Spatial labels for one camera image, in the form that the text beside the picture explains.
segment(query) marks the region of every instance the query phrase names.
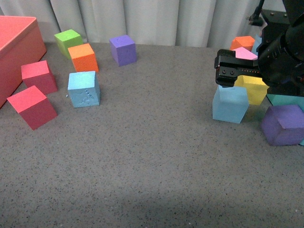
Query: black cable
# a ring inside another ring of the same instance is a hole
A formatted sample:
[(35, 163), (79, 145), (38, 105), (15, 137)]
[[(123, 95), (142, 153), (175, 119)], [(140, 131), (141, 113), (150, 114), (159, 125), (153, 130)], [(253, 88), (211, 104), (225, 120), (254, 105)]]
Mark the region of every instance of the black cable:
[(255, 25), (255, 26), (262, 26), (263, 25), (263, 19), (260, 17), (260, 13), (263, 8), (265, 0), (260, 0), (258, 6), (256, 7), (254, 13), (249, 17), (249, 24)]

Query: foam block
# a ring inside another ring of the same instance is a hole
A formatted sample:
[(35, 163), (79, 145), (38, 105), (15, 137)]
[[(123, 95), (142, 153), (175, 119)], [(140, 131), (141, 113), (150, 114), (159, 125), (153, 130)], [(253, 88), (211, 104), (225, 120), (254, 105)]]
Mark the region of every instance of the foam block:
[(68, 59), (71, 58), (68, 48), (83, 44), (81, 36), (70, 29), (54, 35), (60, 52)]
[(230, 50), (244, 47), (248, 51), (251, 51), (254, 42), (255, 42), (255, 39), (253, 39), (251, 36), (236, 37), (231, 43)]
[(8, 101), (32, 130), (57, 116), (47, 97), (36, 86), (8, 97)]
[[(255, 54), (244, 47), (236, 48), (234, 51), (236, 52), (236, 58), (249, 60), (257, 59)], [(246, 88), (249, 104), (251, 105), (260, 105), (267, 94), (267, 89), (269, 88), (261, 78), (244, 75), (237, 77), (234, 85)]]
[(270, 106), (261, 127), (272, 146), (298, 145), (304, 139), (304, 113), (294, 104)]
[(238, 124), (242, 121), (248, 107), (245, 88), (218, 86), (212, 102), (213, 119)]
[(304, 97), (267, 94), (267, 98), (273, 106), (278, 105), (298, 105), (304, 111)]
[(245, 75), (239, 76), (234, 85), (246, 88), (248, 101), (251, 105), (260, 105), (267, 94), (267, 89), (269, 88), (261, 78)]
[(21, 66), (22, 80), (27, 87), (36, 86), (44, 94), (58, 91), (46, 60)]
[(257, 55), (253, 54), (251, 51), (248, 51), (244, 47), (239, 47), (234, 49), (236, 52), (236, 58), (241, 58), (241, 59), (249, 59), (249, 60), (255, 60), (257, 59)]
[(90, 44), (82, 44), (75, 47), (69, 47), (68, 51), (70, 53), (75, 70), (77, 72), (98, 72), (98, 65), (95, 53)]
[(0, 107), (22, 82), (21, 66), (46, 51), (36, 18), (0, 16)]
[(258, 48), (258, 46), (260, 46), (261, 43), (262, 43), (262, 38), (258, 34), (256, 34), (256, 36), (255, 36), (255, 42), (254, 42), (252, 50), (251, 50), (251, 52), (253, 54), (255, 54), (255, 55), (258, 54), (257, 53), (257, 48)]
[(128, 35), (114, 37), (109, 41), (112, 57), (118, 63), (118, 66), (124, 66), (137, 61), (135, 43)]
[(100, 88), (95, 71), (71, 73), (67, 89), (74, 108), (100, 104)]

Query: red cube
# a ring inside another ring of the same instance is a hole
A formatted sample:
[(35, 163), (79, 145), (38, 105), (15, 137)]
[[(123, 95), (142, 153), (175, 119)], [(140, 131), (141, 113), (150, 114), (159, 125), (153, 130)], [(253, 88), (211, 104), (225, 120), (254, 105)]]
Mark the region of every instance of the red cube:
[(8, 97), (8, 101), (32, 130), (57, 116), (48, 98), (36, 86)]
[(44, 94), (58, 91), (46, 60), (21, 66), (21, 73), (27, 87), (36, 86)]

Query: light blue cube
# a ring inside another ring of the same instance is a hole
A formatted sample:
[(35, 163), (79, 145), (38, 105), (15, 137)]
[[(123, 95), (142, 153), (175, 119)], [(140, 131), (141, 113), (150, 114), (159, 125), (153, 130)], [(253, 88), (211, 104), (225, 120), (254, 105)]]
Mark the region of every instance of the light blue cube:
[(71, 73), (67, 90), (74, 108), (100, 104), (100, 88), (95, 71)]
[(273, 106), (278, 105), (298, 105), (304, 111), (304, 97), (267, 94), (267, 98)]
[(212, 115), (214, 120), (240, 123), (249, 108), (247, 90), (244, 87), (218, 86), (213, 102)]
[(255, 42), (254, 42), (252, 50), (251, 50), (251, 52), (253, 54), (258, 55), (257, 54), (257, 47), (260, 46), (261, 43), (262, 43), (262, 38), (258, 34), (256, 34), (256, 36), (255, 36)]

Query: red box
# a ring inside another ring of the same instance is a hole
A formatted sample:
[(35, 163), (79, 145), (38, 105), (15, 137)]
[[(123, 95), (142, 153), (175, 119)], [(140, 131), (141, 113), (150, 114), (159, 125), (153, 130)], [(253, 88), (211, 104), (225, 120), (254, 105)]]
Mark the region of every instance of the red box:
[(22, 82), (21, 66), (47, 51), (34, 17), (0, 16), (0, 107)]
[(7, 100), (32, 130), (39, 128), (57, 116), (48, 98), (36, 86), (8, 97)]
[(21, 66), (22, 80), (27, 87), (36, 86), (44, 94), (58, 91), (55, 78), (46, 60)]

